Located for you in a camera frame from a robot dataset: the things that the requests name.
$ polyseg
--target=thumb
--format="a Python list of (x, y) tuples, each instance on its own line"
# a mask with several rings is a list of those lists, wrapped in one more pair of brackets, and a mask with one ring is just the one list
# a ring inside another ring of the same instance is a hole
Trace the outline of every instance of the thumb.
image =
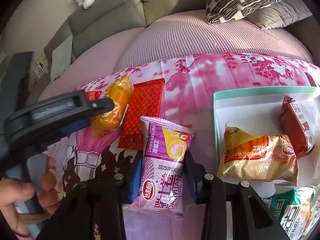
[(27, 201), (35, 194), (31, 183), (20, 182), (15, 179), (2, 179), (0, 182), (0, 208), (14, 202)]

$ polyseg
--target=hand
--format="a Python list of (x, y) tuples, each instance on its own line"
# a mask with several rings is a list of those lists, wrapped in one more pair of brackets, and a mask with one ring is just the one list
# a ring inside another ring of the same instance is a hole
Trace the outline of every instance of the hand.
[(29, 236), (27, 225), (21, 222), (13, 205), (17, 201), (27, 201), (33, 197), (35, 189), (31, 183), (23, 183), (15, 179), (0, 181), (0, 210), (10, 228), (20, 236)]
[[(47, 158), (47, 170), (54, 166), (54, 158)], [(44, 189), (39, 195), (39, 204), (47, 209), (50, 214), (53, 214), (59, 207), (59, 197), (57, 191), (54, 189), (57, 185), (57, 179), (55, 175), (47, 171), (41, 178), (41, 185)]]

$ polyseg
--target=screw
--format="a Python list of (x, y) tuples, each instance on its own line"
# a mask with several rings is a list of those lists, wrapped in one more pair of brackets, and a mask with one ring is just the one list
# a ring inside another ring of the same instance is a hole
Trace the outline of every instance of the screw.
[(80, 185), (80, 188), (84, 188), (84, 187), (87, 187), (88, 183), (86, 181), (81, 181), (79, 185)]
[(242, 187), (249, 187), (249, 185), (250, 185), (249, 182), (247, 182), (245, 180), (241, 181), (240, 184)]
[(211, 173), (207, 173), (204, 178), (207, 180), (213, 180), (214, 176)]
[(116, 180), (120, 180), (120, 179), (123, 179), (123, 174), (121, 174), (121, 173), (117, 173), (116, 175), (114, 175), (114, 178), (116, 179)]

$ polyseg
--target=wall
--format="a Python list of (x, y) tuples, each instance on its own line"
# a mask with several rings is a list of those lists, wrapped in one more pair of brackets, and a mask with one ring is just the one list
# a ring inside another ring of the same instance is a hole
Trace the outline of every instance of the wall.
[[(17, 52), (34, 51), (31, 68), (35, 69), (36, 61), (44, 58), (44, 46), (77, 8), (73, 0), (23, 0), (2, 34), (7, 58)], [(30, 85), (35, 77), (31, 71)]]

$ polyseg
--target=red snack package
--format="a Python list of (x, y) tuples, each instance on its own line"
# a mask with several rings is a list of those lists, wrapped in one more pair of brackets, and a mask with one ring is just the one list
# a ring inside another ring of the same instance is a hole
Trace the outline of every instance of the red snack package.
[(134, 92), (125, 117), (119, 148), (142, 149), (140, 116), (159, 117), (164, 78), (134, 84)]
[(98, 99), (99, 96), (102, 94), (102, 91), (88, 91), (88, 92), (85, 92), (84, 94), (89, 101), (92, 101), (92, 100)]
[(307, 156), (314, 147), (314, 135), (299, 105), (288, 95), (284, 96), (279, 122), (292, 143), (297, 159)]

